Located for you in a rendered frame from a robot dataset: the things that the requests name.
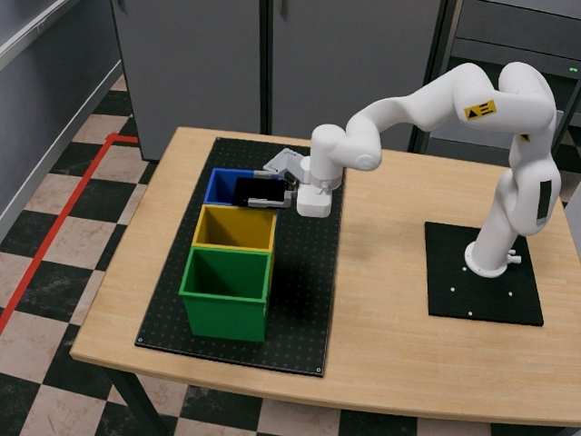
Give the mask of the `blue bin with label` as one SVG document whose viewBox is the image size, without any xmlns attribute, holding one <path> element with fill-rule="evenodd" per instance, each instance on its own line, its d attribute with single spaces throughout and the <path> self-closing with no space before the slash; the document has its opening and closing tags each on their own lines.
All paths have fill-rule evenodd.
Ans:
<svg viewBox="0 0 581 436">
<path fill-rule="evenodd" d="M 279 221 L 280 221 L 280 209 L 231 205 L 231 199 L 232 199 L 237 176 L 253 178 L 253 173 L 254 173 L 254 171 L 213 168 L 212 176 L 211 176 L 211 179 L 210 179 L 210 182 L 208 185 L 208 189 L 207 189 L 203 204 L 277 210 L 277 217 L 276 217 L 276 224 L 275 224 L 275 251 L 276 251 L 276 243 L 277 243 Z"/>
</svg>

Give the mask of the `yellow open-top bin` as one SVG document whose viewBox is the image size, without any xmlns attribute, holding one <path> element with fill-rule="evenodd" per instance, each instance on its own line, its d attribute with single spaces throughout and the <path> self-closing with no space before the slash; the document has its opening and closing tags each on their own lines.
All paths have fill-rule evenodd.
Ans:
<svg viewBox="0 0 581 436">
<path fill-rule="evenodd" d="M 276 217 L 272 209 L 203 204 L 192 246 L 271 253 L 271 294 Z"/>
</svg>

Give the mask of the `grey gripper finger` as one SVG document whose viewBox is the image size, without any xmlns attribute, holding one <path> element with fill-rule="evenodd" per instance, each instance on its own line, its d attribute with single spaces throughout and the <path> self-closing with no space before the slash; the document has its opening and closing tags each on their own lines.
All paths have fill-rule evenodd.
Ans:
<svg viewBox="0 0 581 436">
<path fill-rule="evenodd" d="M 271 179 L 272 177 L 283 178 L 278 172 L 254 171 L 253 174 L 253 178 Z M 295 181 L 295 183 L 299 183 L 299 180 Z"/>
<path fill-rule="evenodd" d="M 249 198 L 248 206 L 264 207 L 264 208 L 267 208 L 267 206 L 288 208 L 291 206 L 291 198 L 293 198 L 293 199 L 298 198 L 298 189 L 299 189 L 299 184 L 295 183 L 295 188 L 294 188 L 293 192 L 292 191 L 285 191 L 283 202 L 268 201 L 267 199 Z"/>
</svg>

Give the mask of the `green open-top bin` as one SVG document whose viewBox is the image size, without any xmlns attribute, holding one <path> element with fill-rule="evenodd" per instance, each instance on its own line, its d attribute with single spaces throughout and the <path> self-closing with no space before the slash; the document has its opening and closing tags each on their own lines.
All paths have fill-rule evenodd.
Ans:
<svg viewBox="0 0 581 436">
<path fill-rule="evenodd" d="M 192 334 L 264 342 L 270 266 L 271 253 L 192 246 L 179 291 Z"/>
</svg>

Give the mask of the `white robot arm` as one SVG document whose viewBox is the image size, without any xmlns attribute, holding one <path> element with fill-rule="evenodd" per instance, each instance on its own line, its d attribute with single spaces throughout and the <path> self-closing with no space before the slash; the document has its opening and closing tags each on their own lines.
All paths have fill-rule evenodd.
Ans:
<svg viewBox="0 0 581 436">
<path fill-rule="evenodd" d="M 544 229 L 561 189 L 550 152 L 556 105 L 546 79 L 528 64 L 511 63 L 502 70 L 498 89 L 480 67 L 462 64 L 414 94 L 371 104 L 350 119 L 346 133 L 333 124 L 317 127 L 311 137 L 310 170 L 286 156 L 278 174 L 290 184 L 299 180 L 327 192 L 340 184 L 343 166 L 360 172 L 378 169 L 379 133 L 410 119 L 424 132 L 458 116 L 474 129 L 512 133 L 511 169 L 499 178 L 478 238 L 465 251 L 473 272 L 498 277 L 508 263 L 521 263 L 521 257 L 511 256 L 514 241 Z"/>
</svg>

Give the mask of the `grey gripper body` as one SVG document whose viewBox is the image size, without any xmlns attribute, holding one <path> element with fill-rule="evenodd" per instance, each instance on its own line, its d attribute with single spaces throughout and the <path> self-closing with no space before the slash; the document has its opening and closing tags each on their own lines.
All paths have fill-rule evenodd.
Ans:
<svg viewBox="0 0 581 436">
<path fill-rule="evenodd" d="M 310 156 L 304 157 L 300 166 L 310 170 Z M 330 214 L 332 190 L 338 188 L 340 184 L 327 192 L 314 186 L 313 184 L 303 184 L 299 181 L 297 211 L 302 216 L 327 217 Z"/>
</svg>

